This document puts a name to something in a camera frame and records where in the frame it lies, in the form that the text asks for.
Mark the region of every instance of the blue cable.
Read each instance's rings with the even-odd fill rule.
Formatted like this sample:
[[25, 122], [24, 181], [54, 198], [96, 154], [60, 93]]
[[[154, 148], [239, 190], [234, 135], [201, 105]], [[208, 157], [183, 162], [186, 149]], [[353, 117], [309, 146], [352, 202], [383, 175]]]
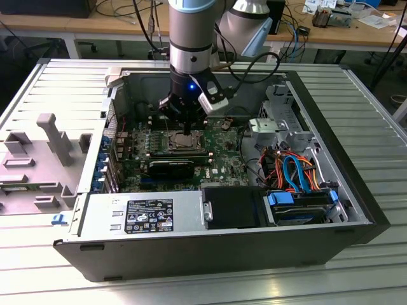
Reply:
[[297, 32], [295, 31], [295, 28], [292, 24], [290, 24], [289, 22], [287, 22], [287, 24], [290, 26], [290, 28], [293, 30], [294, 33], [294, 39], [295, 39], [295, 44], [294, 44], [294, 50], [290, 55], [290, 61], [291, 62], [293, 60], [293, 55], [297, 52], [297, 43], [298, 43], [298, 36], [297, 36]]
[[304, 179], [304, 174], [303, 174], [303, 168], [301, 167], [300, 161], [294, 157], [294, 156], [287, 156], [284, 159], [284, 162], [282, 164], [282, 170], [284, 172], [284, 178], [287, 180], [287, 182], [295, 189], [297, 193], [300, 192], [298, 189], [298, 186], [290, 179], [290, 176], [288, 174], [288, 161], [292, 159], [295, 162], [295, 165], [297, 166], [297, 171], [298, 171], [298, 178], [300, 180], [301, 188], [306, 192], [306, 193], [311, 193], [311, 189], [307, 183], [307, 181]]

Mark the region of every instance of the paper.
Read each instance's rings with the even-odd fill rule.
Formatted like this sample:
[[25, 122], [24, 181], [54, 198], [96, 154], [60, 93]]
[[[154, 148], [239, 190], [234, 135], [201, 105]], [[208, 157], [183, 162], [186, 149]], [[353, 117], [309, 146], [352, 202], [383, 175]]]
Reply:
[[358, 19], [358, 21], [360, 21], [364, 24], [370, 25], [371, 27], [374, 27], [376, 29], [382, 29], [389, 25], [388, 20], [386, 20], [382, 17], [379, 17], [379, 16], [375, 16], [375, 15], [370, 15], [370, 16], [364, 17], [362, 19]]
[[315, 14], [318, 6], [321, 8], [335, 8], [337, 0], [306, 0], [303, 13]]

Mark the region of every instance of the motherboard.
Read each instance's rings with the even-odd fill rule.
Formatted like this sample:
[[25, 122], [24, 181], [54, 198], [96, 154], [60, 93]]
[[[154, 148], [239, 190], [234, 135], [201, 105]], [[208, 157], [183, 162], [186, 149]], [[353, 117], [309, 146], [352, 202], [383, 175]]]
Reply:
[[136, 122], [116, 136], [121, 193], [189, 191], [205, 186], [246, 186], [238, 126], [208, 119], [184, 135], [169, 121]]

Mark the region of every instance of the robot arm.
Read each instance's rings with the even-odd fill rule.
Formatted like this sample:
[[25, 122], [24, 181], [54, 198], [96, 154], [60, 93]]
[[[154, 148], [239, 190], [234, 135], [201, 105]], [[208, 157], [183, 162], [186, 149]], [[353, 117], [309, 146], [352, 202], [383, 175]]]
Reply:
[[236, 50], [253, 57], [271, 27], [266, 0], [170, 0], [170, 93], [160, 110], [184, 133], [206, 115], [228, 105], [235, 92], [222, 88], [209, 64], [214, 26]]

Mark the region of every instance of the metal slotted surface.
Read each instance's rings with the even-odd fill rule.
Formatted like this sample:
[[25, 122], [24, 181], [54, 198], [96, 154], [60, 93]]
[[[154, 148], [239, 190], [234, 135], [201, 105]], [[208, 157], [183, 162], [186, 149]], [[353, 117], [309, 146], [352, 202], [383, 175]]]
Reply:
[[[78, 124], [84, 110], [92, 120], [94, 106], [100, 106], [106, 92], [101, 84], [108, 67], [154, 69], [165, 64], [52, 60], [41, 67], [31, 93], [18, 105], [34, 112], [39, 109], [29, 104], [43, 107], [59, 100], [60, 105], [69, 105], [58, 109], [60, 124], [68, 111], [75, 113]], [[52, 215], [4, 216], [0, 218], [0, 294], [6, 296], [1, 303], [48, 304], [58, 298], [63, 304], [90, 299], [99, 304], [404, 304], [406, 135], [352, 73], [335, 65], [282, 65], [281, 69], [298, 72], [392, 223], [390, 229], [367, 245], [344, 250], [325, 266], [92, 283], [52, 248], [52, 241], [67, 230], [52, 227]], [[35, 116], [14, 112], [13, 118]], [[18, 123], [8, 120], [6, 126], [13, 124]]]

